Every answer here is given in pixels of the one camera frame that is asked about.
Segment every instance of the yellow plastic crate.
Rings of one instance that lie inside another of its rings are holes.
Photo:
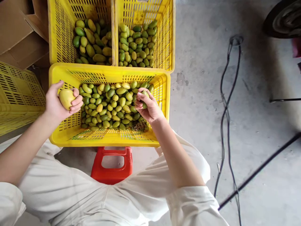
[[[169,119],[170,75],[163,69],[142,72],[139,68],[55,63],[49,70],[49,84],[64,80],[64,88],[79,88],[83,83],[112,84],[148,81],[154,84],[153,95],[167,120]],[[99,130],[81,128],[81,112],[64,120],[53,132],[50,141],[60,147],[140,146],[158,147],[150,128],[147,132]]]
[[[126,24],[131,30],[135,25],[158,21],[155,43],[154,68],[169,73],[175,70],[176,5],[175,0],[115,0],[115,65],[118,66],[118,25]]]
[[[78,19],[100,20],[112,24],[114,34],[114,0],[48,0],[50,63],[74,63],[79,57],[73,46]],[[112,50],[115,48],[112,39]],[[112,52],[114,66],[115,53]]]
[[[35,74],[0,62],[0,136],[33,122],[44,110]]]

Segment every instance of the black rod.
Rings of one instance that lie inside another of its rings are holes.
[[[297,139],[301,137],[301,132],[297,133],[293,138],[291,138],[287,143],[285,143],[281,148],[279,148],[273,155],[271,155],[257,170],[248,178],[246,179],[242,185],[238,187],[238,191],[244,189],[245,186],[264,168],[266,167],[270,161],[272,161],[277,155],[279,155],[284,149],[294,143]],[[234,191],[228,198],[226,198],[220,205],[219,210],[223,208],[235,195],[237,195],[237,191]]]
[[[270,103],[275,103],[275,102],[285,102],[285,101],[300,101],[301,98],[293,98],[293,99],[273,99],[270,100]]]

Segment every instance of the red plastic stool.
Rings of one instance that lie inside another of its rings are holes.
[[[123,156],[124,165],[119,169],[107,169],[102,167],[103,157],[106,155]],[[94,159],[91,177],[100,183],[113,185],[133,173],[133,160],[131,147],[125,147],[125,150],[105,150],[104,147],[98,147]]]

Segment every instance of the gray floor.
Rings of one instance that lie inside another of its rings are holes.
[[[245,39],[239,78],[230,104],[232,165],[237,183],[243,182],[301,129],[300,103],[268,102],[271,96],[301,96],[298,61],[292,59],[290,40],[267,38],[261,32],[264,18],[277,2],[177,0],[176,69],[172,74],[170,124],[209,162],[212,178],[208,186],[211,191],[218,172],[216,164],[221,159],[219,128],[223,104],[219,84],[230,36],[242,34]],[[232,56],[224,90],[230,89],[234,79],[236,49]],[[243,225],[301,224],[299,150],[300,142],[294,143],[241,192]],[[66,148],[58,159],[89,173],[94,155],[91,148],[76,151]],[[135,148],[133,157],[134,171],[137,171],[155,159],[156,153],[149,148]],[[226,163],[218,201],[224,200],[232,190]],[[235,202],[225,206],[221,214],[229,225],[238,225]],[[25,215],[24,218],[29,221],[31,216]],[[168,214],[150,225],[170,225]]]

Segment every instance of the black cable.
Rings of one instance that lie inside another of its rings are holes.
[[[224,104],[224,112],[222,115],[222,119],[221,119],[221,125],[220,125],[220,133],[221,133],[221,143],[222,143],[222,162],[219,168],[219,173],[217,176],[217,180],[216,180],[216,184],[215,184],[215,189],[214,189],[214,196],[216,197],[216,193],[217,193],[217,188],[218,188],[218,184],[219,184],[219,179],[223,170],[223,166],[224,166],[224,159],[225,159],[225,146],[224,146],[224,118],[226,116],[227,119],[227,142],[228,142],[228,162],[229,162],[229,167],[230,167],[230,171],[231,171],[231,175],[232,175],[232,179],[233,179],[233,184],[234,184],[234,188],[235,191],[237,193],[237,199],[236,199],[236,204],[237,204],[237,210],[238,210],[238,217],[239,217],[239,224],[240,226],[241,224],[241,215],[240,215],[240,201],[239,201],[239,191],[238,191],[238,187],[236,184],[236,180],[235,180],[235,176],[234,176],[234,172],[233,172],[233,168],[232,168],[232,164],[231,164],[231,147],[230,147],[230,115],[229,115],[229,102],[231,100],[231,96],[233,94],[236,82],[237,82],[237,78],[238,78],[238,72],[239,72],[239,65],[240,65],[240,57],[241,57],[241,43],[243,41],[243,38],[241,36],[233,36],[230,38],[230,43],[228,46],[228,54],[227,54],[227,64],[225,66],[224,72],[222,74],[222,78],[221,78],[221,83],[220,83],[220,94],[223,100],[223,104]],[[226,74],[229,62],[230,62],[230,55],[231,55],[231,50],[233,46],[238,46],[239,48],[239,55],[238,55],[238,62],[237,62],[237,69],[236,69],[236,74],[235,74],[235,79],[234,82],[232,84],[232,88],[228,97],[228,100],[226,100],[225,96],[224,96],[224,92],[223,92],[223,81],[224,81],[224,76]]]
[[[279,148],[274,154],[272,154],[264,163],[262,163],[255,171],[249,176],[239,187],[238,191],[243,190],[256,176],[260,173],[274,158],[276,158],[280,153],[282,153],[288,146],[294,143],[296,140],[301,138],[301,132],[297,133],[292,137],[288,142],[286,142],[281,148]],[[231,199],[237,194],[237,191],[234,191],[229,195],[220,205],[219,210],[221,210]]]

